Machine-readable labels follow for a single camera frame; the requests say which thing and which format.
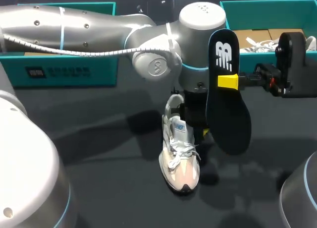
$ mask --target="black insole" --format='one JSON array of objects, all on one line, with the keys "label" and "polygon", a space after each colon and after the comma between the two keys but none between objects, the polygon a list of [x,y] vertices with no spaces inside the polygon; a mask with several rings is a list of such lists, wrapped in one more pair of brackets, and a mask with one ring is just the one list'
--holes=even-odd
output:
[{"label": "black insole", "polygon": [[206,119],[217,145],[227,154],[245,152],[251,139],[251,118],[239,91],[218,88],[219,75],[239,73],[239,42],[228,29],[209,40],[209,91]]}]

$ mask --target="white cable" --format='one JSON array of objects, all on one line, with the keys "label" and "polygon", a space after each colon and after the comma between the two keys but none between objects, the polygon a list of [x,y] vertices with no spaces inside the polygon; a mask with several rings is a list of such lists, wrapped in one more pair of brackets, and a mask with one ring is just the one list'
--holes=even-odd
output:
[{"label": "white cable", "polygon": [[110,57],[110,56],[127,55],[127,54],[131,54],[131,53],[136,53],[136,52],[154,53],[154,52],[159,52],[159,51],[173,54],[170,51],[170,49],[156,48],[156,47],[138,47],[138,48],[119,50],[119,51],[97,52],[97,53],[66,51],[66,50],[57,50],[57,49],[53,49],[53,48],[35,45],[35,44],[23,41],[23,40],[18,39],[18,38],[8,36],[8,35],[3,35],[3,37],[4,37],[4,39],[6,39],[8,41],[11,41],[11,42],[19,44],[19,45],[26,46],[28,48],[31,48],[31,49],[34,49],[37,51],[42,51],[42,52],[49,53],[49,54],[58,54],[58,55],[85,56],[85,57]]}]

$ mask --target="new balance logo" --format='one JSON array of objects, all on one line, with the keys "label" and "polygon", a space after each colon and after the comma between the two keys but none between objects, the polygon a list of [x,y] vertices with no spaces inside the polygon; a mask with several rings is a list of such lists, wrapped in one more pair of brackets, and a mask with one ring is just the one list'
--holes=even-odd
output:
[{"label": "new balance logo", "polygon": [[219,58],[216,59],[216,65],[223,67],[224,69],[232,71],[232,65],[229,63],[231,61],[231,46],[228,43],[222,43],[218,41],[216,43],[216,55]]}]

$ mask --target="shoe tongue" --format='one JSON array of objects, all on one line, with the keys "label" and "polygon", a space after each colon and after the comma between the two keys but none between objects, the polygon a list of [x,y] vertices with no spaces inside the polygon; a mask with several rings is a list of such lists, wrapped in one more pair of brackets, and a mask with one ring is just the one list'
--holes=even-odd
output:
[{"label": "shoe tongue", "polygon": [[172,118],[172,132],[175,141],[182,143],[191,143],[191,127],[186,125],[186,122],[181,120],[179,116]]}]

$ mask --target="dark table surface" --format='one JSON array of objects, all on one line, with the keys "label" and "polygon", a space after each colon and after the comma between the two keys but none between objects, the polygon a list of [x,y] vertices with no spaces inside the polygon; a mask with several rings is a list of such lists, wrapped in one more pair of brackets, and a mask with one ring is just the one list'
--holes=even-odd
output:
[{"label": "dark table surface", "polygon": [[[177,19],[194,1],[0,0],[0,4],[116,1],[118,14],[142,12],[158,24]],[[125,58],[111,89],[19,90],[29,117],[54,141],[76,192],[77,228],[281,228],[278,189],[283,172],[317,148],[317,100],[279,99],[261,88],[243,98],[253,122],[250,149],[223,154],[208,140],[209,164],[191,196],[174,195],[161,175],[160,117],[171,80],[144,82]]]}]

